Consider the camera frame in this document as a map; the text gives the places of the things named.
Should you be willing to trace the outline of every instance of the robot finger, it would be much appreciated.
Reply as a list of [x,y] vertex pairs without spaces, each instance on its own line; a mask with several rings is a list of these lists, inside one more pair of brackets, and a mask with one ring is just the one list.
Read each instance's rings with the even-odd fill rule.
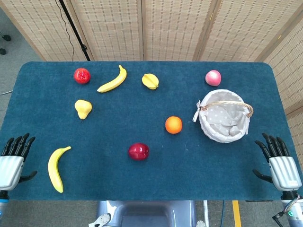
[[274,146],[273,142],[271,141],[270,137],[266,133],[262,133],[262,135],[266,140],[266,143],[268,145],[268,149],[269,149],[269,152],[270,152],[271,156],[272,157],[277,157],[278,154],[276,152],[275,146]]
[[32,137],[28,140],[28,142],[26,143],[26,145],[24,146],[24,150],[22,151],[21,153],[21,157],[24,158],[23,162],[25,162],[25,159],[29,153],[29,149],[30,149],[30,146],[32,145],[32,143],[34,142],[34,140],[36,139],[36,137]]
[[262,152],[266,158],[266,161],[269,162],[269,158],[271,157],[269,150],[267,149],[267,147],[264,145],[264,143],[256,140],[255,141],[256,144],[258,144],[258,146],[262,149]]
[[15,156],[20,156],[23,148],[24,148],[24,144],[26,142],[26,140],[28,139],[29,137],[29,133],[25,134],[22,139],[20,140],[20,142],[18,143],[18,146],[17,146],[17,149],[16,149],[16,152],[15,152]]
[[287,157],[289,157],[290,155],[289,155],[287,146],[284,143],[284,141],[280,137],[277,137],[276,139],[279,142],[280,146],[282,147],[282,151],[283,151],[284,155],[287,156]]
[[9,153],[8,153],[9,156],[15,154],[17,145],[21,139],[22,139],[22,136],[19,136],[17,139],[14,140],[14,142],[12,143],[12,145],[10,146],[10,149],[9,149]]
[[3,149],[3,151],[2,151],[2,154],[1,154],[1,156],[5,156],[5,155],[8,155],[9,154],[9,148],[10,148],[10,146],[11,146],[11,143],[14,141],[14,139],[15,138],[10,138],[8,141],[7,141],[7,143],[5,144],[5,146],[4,146],[4,149]]
[[282,152],[282,148],[280,147],[278,141],[273,136],[269,136],[271,142],[274,144],[275,151],[277,151],[279,156],[284,156],[284,153]]

